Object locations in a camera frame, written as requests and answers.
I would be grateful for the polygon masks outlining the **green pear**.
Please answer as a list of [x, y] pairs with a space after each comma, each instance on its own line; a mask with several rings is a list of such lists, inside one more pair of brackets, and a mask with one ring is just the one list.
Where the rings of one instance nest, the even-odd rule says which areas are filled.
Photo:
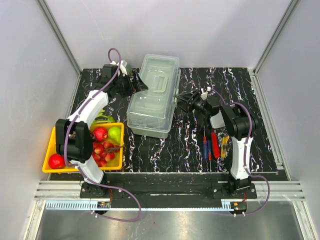
[[112, 126], [108, 130], [108, 137], [117, 143], [121, 142], [122, 130], [118, 126]]

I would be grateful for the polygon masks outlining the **yellow fruit bin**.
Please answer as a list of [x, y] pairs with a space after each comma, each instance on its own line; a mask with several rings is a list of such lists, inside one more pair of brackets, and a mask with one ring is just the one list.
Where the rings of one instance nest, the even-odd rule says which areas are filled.
[[[104, 127], [105, 129], [109, 130], [112, 127], [117, 127], [121, 129], [121, 138], [120, 138], [120, 143], [117, 144], [113, 139], [110, 137], [107, 138], [107, 142], [111, 142], [113, 144], [119, 145], [119, 146], [124, 146], [124, 124], [122, 122], [114, 122], [114, 123], [98, 123], [98, 124], [93, 124], [90, 127], [90, 131], [92, 132], [94, 129], [98, 127]], [[49, 139], [49, 143], [47, 146], [46, 154], [44, 157], [44, 162], [42, 166], [42, 171], [44, 173], [78, 173], [78, 169], [74, 167], [64, 167], [64, 168], [59, 168], [59, 169], [53, 169], [49, 166], [49, 158], [56, 153], [56, 129], [53, 127]], [[118, 152], [115, 153], [114, 159], [110, 160], [107, 162], [106, 166], [100, 167], [102, 171], [116, 171], [120, 170], [123, 166], [123, 155], [124, 155], [124, 150], [121, 148]]]

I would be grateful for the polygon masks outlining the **red pomegranate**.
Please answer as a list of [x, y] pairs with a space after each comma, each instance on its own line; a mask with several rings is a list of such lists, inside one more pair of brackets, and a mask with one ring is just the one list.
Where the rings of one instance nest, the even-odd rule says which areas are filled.
[[54, 170], [63, 169], [66, 166], [64, 157], [57, 153], [51, 155], [48, 159], [48, 166]]

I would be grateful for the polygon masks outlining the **red cherry bunch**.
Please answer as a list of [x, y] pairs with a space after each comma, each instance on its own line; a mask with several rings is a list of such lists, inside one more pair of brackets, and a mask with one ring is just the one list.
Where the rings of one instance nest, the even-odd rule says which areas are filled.
[[92, 157], [98, 167], [107, 167], [117, 157], [122, 147], [109, 141], [93, 142]]

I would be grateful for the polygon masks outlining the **blue screwdriver long shaft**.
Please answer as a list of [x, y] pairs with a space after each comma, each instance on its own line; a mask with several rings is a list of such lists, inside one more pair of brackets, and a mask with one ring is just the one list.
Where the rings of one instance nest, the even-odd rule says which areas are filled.
[[207, 160], [208, 159], [208, 149], [207, 149], [207, 137], [206, 137], [206, 128], [203, 128], [203, 141], [202, 141], [202, 146], [203, 146], [203, 159]]

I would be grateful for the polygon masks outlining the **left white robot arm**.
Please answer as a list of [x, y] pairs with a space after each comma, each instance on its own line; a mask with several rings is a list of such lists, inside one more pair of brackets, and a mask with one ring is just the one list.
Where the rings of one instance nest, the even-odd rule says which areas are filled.
[[88, 184], [101, 184], [104, 173], [92, 156], [90, 127], [100, 110], [116, 95], [125, 98], [147, 89], [137, 71], [125, 60], [105, 64], [80, 107], [55, 123], [56, 153], [63, 157], [66, 167], [78, 169]]

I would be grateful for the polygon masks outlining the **aluminium frame rail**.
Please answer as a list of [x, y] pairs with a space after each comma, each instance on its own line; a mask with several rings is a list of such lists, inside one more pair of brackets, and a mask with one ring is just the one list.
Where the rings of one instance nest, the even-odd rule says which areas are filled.
[[240, 196], [222, 194], [215, 188], [205, 193], [195, 192], [138, 192], [134, 200], [118, 189], [113, 196], [85, 196], [76, 181], [42, 181], [35, 193], [35, 200], [45, 201], [48, 210], [79, 211], [158, 211], [158, 212], [232, 212], [235, 204], [257, 202], [303, 202], [305, 196], [297, 181], [253, 182], [253, 188]]

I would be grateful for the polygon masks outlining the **green melon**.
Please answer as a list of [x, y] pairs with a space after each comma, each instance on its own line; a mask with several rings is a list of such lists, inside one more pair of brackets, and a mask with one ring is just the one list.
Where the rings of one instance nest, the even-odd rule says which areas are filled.
[[122, 65], [124, 67], [123, 73], [128, 75], [128, 76], [131, 76], [132, 75], [132, 67], [131, 67], [131, 65], [126, 61], [124, 61]]

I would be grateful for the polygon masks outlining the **yellow utility knife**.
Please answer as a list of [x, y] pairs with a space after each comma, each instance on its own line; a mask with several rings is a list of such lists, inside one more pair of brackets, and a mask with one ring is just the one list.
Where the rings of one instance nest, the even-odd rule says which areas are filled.
[[227, 148], [228, 148], [228, 141], [229, 141], [230, 136], [225, 135], [222, 138], [221, 142], [221, 153], [220, 153], [220, 159], [223, 161], [225, 157], [227, 156]]

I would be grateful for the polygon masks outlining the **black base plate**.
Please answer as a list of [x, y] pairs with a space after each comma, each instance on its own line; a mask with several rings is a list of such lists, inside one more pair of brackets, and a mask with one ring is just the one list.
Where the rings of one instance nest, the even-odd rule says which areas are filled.
[[236, 189], [227, 173], [105, 173], [104, 185], [124, 188], [138, 196], [201, 196], [210, 199], [256, 199], [250, 180]]

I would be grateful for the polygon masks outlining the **blue screwdriver red tip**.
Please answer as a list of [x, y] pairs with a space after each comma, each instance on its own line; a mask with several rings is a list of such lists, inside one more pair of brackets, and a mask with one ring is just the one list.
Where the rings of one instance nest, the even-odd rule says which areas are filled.
[[212, 172], [212, 148], [210, 140], [207, 140], [207, 155], [209, 160], [209, 172]]

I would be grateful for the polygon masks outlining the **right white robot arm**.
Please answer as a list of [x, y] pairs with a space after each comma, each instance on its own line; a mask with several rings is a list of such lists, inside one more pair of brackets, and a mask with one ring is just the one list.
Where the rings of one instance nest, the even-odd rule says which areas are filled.
[[199, 89], [175, 96], [177, 107], [186, 113], [203, 115], [205, 127], [211, 132], [225, 128], [232, 142], [232, 162], [226, 189], [231, 195], [251, 187], [250, 153], [258, 119], [239, 102], [212, 105]]

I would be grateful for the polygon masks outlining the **red folding knife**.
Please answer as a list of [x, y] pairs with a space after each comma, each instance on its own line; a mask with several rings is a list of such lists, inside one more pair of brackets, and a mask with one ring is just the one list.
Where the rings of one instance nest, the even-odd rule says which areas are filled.
[[221, 151], [219, 148], [218, 137], [215, 132], [211, 132], [211, 143], [212, 143], [214, 158], [218, 159], [221, 156]]

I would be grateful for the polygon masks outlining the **red apple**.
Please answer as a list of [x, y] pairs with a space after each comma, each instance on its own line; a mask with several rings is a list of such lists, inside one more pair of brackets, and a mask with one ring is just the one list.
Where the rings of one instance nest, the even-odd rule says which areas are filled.
[[92, 131], [97, 142], [104, 142], [108, 138], [108, 130], [104, 127], [97, 127]]

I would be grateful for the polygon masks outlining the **translucent plastic tool box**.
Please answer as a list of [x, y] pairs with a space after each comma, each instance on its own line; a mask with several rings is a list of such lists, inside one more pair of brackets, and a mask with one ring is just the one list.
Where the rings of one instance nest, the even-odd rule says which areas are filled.
[[127, 126], [134, 134], [168, 137], [177, 106], [180, 75], [178, 57], [145, 55], [139, 76], [148, 89], [132, 95], [126, 112]]

